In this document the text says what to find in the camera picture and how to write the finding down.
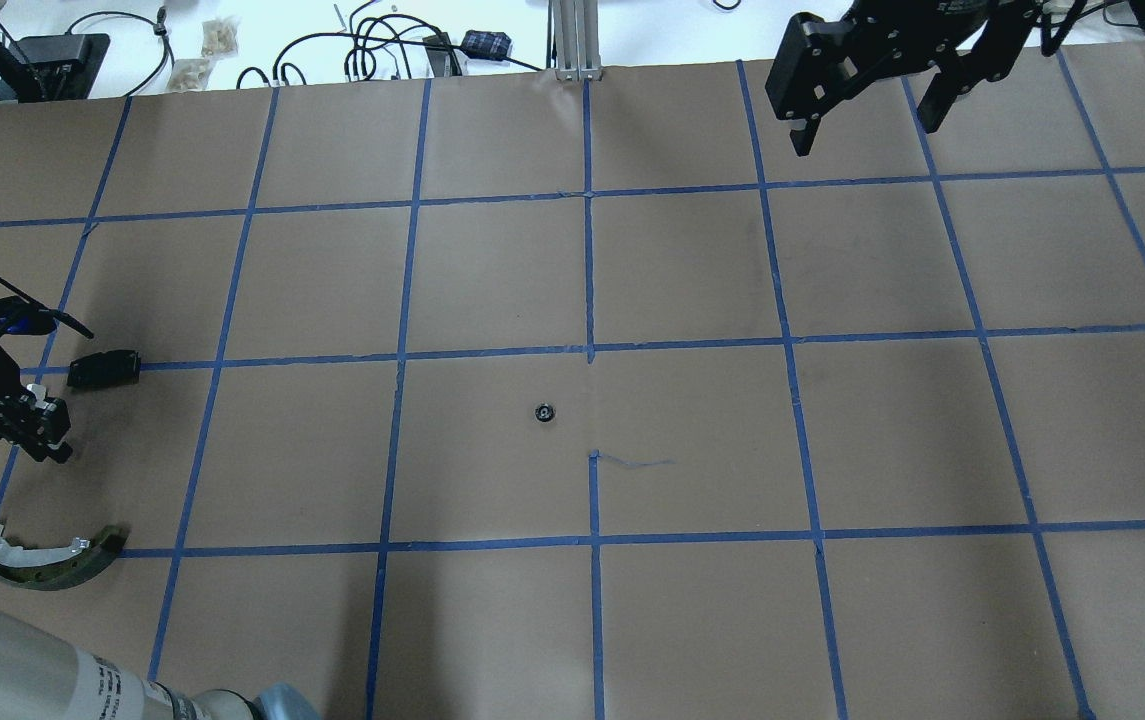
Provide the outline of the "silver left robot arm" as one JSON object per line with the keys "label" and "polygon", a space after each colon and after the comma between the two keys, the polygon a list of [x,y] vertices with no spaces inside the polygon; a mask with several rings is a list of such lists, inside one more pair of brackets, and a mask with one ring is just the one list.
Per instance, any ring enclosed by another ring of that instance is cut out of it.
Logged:
{"label": "silver left robot arm", "polygon": [[[47,334],[57,324],[77,329],[13,290],[0,299],[0,338],[14,331]],[[63,401],[38,383],[22,383],[19,367],[0,347],[0,440],[37,461],[65,462],[72,448]],[[37,591],[72,588],[106,569],[125,541],[118,527],[63,547],[29,549],[8,541],[0,524],[0,580]],[[151,682],[0,611],[0,719],[315,719],[311,703],[292,685],[271,685],[246,698],[229,689],[184,694]]]}

